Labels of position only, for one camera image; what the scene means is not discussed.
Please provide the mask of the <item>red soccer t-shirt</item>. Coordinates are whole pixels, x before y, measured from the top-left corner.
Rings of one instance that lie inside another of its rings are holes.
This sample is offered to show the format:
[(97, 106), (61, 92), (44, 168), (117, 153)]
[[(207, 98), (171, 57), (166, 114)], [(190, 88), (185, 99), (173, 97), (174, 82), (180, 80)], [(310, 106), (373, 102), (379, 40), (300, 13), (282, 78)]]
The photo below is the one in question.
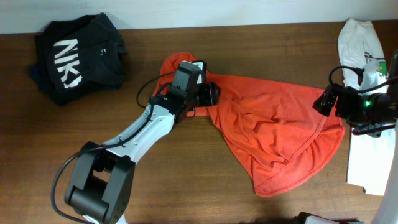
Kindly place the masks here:
[(338, 150), (345, 127), (312, 107), (319, 88), (207, 72), (220, 89), (215, 106), (197, 108), (210, 118), (252, 178), (255, 194), (273, 197), (322, 170)]

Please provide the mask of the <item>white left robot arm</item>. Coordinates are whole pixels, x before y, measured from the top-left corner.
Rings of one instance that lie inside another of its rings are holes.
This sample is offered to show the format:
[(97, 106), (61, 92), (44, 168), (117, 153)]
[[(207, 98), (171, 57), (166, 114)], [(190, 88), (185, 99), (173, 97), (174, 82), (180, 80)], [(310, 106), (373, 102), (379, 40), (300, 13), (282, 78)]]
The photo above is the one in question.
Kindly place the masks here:
[(116, 137), (86, 143), (76, 161), (64, 202), (83, 223), (125, 223), (136, 164), (162, 137), (198, 107), (218, 103), (220, 89), (206, 77), (203, 60), (181, 61), (174, 79), (152, 96), (144, 112)]

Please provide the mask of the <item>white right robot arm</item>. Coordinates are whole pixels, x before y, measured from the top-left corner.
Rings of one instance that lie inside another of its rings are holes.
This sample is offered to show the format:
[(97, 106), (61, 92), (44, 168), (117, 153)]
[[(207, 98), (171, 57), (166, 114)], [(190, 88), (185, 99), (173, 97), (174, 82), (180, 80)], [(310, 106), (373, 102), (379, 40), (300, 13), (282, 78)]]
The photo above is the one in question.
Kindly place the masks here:
[(373, 223), (397, 223), (397, 56), (388, 78), (379, 77), (380, 62), (361, 67), (340, 65), (358, 84), (340, 86), (336, 115), (351, 128), (347, 182), (382, 197)]

